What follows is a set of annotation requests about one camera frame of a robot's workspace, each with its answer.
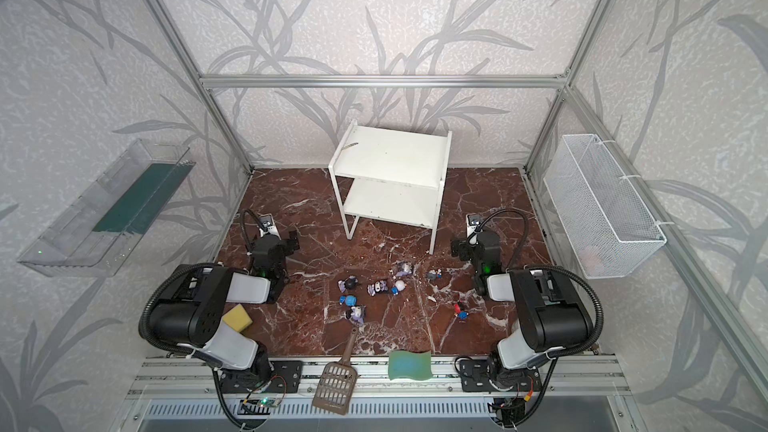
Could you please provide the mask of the white hooded Doraemon figure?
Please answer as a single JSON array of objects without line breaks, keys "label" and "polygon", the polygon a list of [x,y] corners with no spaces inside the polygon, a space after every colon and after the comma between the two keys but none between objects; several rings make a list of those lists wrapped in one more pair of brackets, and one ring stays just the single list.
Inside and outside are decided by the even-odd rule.
[{"label": "white hooded Doraemon figure", "polygon": [[401,293],[402,291],[404,291],[404,290],[405,290],[405,288],[406,288],[406,283],[405,283],[403,280],[397,280],[397,281],[394,283],[394,285],[393,285],[393,287],[392,287],[392,289],[391,289],[391,293],[392,293],[393,295],[398,295],[399,293]]}]

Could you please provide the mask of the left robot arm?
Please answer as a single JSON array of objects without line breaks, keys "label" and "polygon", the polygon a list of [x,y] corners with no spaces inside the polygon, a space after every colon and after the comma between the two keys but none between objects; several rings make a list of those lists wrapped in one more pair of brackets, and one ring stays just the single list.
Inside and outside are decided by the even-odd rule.
[{"label": "left robot arm", "polygon": [[224,322],[228,303],[274,304],[289,283],[287,257],[300,249],[298,232],[286,239],[264,233],[252,243],[249,268],[218,263],[181,264],[150,295],[139,335],[155,348],[205,362],[239,386],[270,382],[267,349]]}]

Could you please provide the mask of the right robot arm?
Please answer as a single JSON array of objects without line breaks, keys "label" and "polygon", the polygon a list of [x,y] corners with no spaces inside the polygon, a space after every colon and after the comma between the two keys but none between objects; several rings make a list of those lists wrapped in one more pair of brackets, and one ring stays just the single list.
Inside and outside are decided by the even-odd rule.
[{"label": "right robot arm", "polygon": [[482,230],[474,220],[467,238],[452,242],[451,254],[475,268],[473,284],[482,298],[512,302],[517,311],[517,329],[487,358],[455,359],[463,391],[531,394],[541,386],[540,367],[581,354],[598,341],[604,310],[577,274],[554,265],[503,268],[498,234]]}]

